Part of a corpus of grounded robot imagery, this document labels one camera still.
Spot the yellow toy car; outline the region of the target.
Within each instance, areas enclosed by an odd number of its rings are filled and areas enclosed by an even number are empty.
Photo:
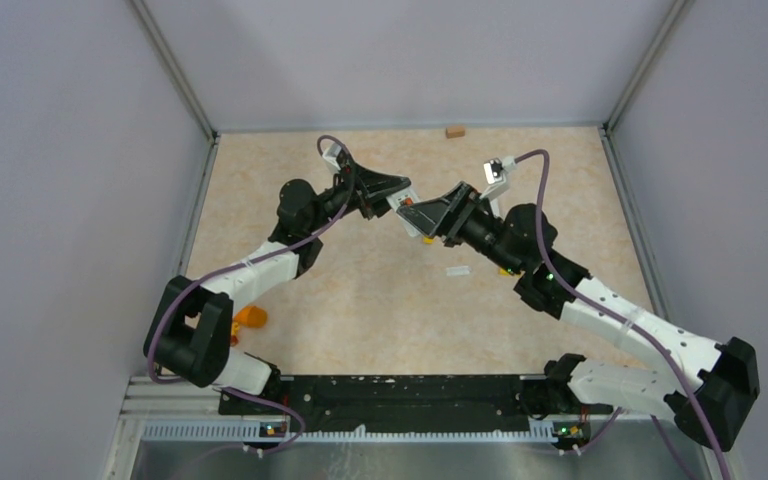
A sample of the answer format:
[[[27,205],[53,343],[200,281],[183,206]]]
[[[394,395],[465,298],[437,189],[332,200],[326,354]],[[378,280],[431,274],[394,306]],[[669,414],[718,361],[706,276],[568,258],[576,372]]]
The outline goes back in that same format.
[[[239,338],[238,338],[238,332],[240,330],[240,325],[236,322],[233,322],[230,329],[230,346],[234,347],[238,344]]]

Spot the left aluminium frame post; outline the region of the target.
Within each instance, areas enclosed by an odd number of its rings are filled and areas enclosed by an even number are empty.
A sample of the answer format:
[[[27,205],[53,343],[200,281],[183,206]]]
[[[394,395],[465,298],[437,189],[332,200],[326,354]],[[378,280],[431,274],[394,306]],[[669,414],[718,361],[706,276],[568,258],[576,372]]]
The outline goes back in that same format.
[[[133,11],[141,29],[147,36],[148,42],[159,59],[162,69],[182,101],[185,109],[196,122],[208,142],[214,143],[218,136],[217,130],[208,119],[206,111],[198,99],[180,62],[166,40],[160,25],[156,21],[149,5],[143,0],[128,0],[127,4]]]

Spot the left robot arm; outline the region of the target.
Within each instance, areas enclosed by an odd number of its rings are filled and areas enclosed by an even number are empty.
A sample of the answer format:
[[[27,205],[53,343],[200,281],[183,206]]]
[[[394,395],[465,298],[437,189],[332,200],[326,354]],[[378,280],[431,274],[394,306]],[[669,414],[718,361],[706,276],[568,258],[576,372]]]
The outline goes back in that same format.
[[[149,328],[144,353],[152,379],[159,369],[197,387],[242,391],[257,413],[279,404],[276,367],[231,346],[232,323],[261,295],[306,273],[316,262],[328,228],[358,211],[380,217],[409,198],[411,182],[361,166],[341,167],[331,187],[316,192],[303,179],[286,182],[279,192],[277,224],[268,239],[236,263],[191,280],[171,279]]]

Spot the aluminium frame post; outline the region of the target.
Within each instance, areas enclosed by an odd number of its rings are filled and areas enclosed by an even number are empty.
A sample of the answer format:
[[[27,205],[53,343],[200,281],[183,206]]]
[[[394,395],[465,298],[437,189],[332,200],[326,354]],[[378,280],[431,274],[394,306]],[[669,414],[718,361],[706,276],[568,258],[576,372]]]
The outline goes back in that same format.
[[[671,2],[662,22],[655,30],[651,41],[623,88],[620,97],[612,108],[607,120],[603,123],[603,129],[607,135],[613,134],[621,125],[626,112],[631,107],[639,91],[643,88],[648,76],[668,46],[674,32],[694,4],[695,1],[693,0],[675,0]]]
[[[127,4],[133,11],[141,29],[147,36],[148,42],[159,59],[162,69],[182,101],[185,109],[196,122],[208,142],[214,143],[218,136],[217,130],[208,119],[206,111],[198,99],[180,62],[166,40],[160,25],[156,21],[149,5],[143,0],[128,0]]]

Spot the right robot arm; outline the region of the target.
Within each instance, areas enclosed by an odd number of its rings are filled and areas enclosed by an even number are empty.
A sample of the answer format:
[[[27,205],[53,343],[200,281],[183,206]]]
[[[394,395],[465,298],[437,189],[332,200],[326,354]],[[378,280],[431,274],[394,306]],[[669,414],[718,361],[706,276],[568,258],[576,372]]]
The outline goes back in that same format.
[[[487,199],[459,183],[447,194],[407,201],[399,217],[445,246],[466,244],[518,276],[520,299],[538,312],[584,328],[642,363],[626,372],[566,354],[547,365],[549,404],[572,412],[606,404],[668,419],[696,443],[732,450],[760,393],[757,353],[747,341],[696,335],[624,299],[583,266],[555,251],[557,230],[533,203],[495,215]]]

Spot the orange cone toy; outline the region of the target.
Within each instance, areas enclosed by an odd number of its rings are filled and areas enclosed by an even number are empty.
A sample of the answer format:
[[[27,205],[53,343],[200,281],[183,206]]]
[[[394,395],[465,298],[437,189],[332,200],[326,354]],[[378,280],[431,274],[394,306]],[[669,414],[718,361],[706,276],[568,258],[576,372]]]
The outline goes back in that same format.
[[[233,323],[239,327],[262,328],[268,322],[268,313],[257,306],[249,305],[237,312]]]

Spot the brown wooden block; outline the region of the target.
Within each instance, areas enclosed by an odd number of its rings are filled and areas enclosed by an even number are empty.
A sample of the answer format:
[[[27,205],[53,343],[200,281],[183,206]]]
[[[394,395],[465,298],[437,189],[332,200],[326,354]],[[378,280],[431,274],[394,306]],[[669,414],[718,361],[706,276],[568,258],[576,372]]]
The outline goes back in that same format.
[[[462,138],[466,135],[466,128],[463,125],[451,125],[445,128],[445,137],[447,139]]]

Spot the white remote control back up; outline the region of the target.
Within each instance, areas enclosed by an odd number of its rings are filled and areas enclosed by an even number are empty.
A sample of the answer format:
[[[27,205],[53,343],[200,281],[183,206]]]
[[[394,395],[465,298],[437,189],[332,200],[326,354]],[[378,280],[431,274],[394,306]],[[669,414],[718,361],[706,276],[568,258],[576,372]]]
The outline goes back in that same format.
[[[499,202],[499,200],[498,200],[498,199],[493,199],[493,200],[490,202],[490,206],[491,206],[491,211],[492,211],[492,213],[493,213],[495,216],[498,216],[498,217],[500,217],[500,216],[502,215],[502,213],[501,213],[501,207],[500,207],[500,202]]]

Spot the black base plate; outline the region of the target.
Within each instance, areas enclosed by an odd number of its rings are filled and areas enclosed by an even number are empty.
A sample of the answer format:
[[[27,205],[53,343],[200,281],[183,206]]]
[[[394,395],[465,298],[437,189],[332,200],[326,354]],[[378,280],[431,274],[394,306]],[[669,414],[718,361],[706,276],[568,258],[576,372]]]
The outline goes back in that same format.
[[[549,416],[612,413],[538,375],[283,376],[265,398],[300,414],[309,433],[525,432]]]

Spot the right aluminium frame post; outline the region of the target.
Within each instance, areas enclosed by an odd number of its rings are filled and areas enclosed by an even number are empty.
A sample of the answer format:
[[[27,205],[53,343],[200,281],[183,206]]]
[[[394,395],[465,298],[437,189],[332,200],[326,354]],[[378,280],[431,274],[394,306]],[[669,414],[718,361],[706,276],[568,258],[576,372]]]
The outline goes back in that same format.
[[[694,4],[695,1],[693,0],[675,0],[671,2],[662,22],[655,30],[651,41],[623,88],[620,97],[612,108],[607,120],[603,123],[603,129],[607,135],[613,134],[621,125],[626,112],[631,107],[639,91],[643,88],[648,76],[668,46],[674,32]]]

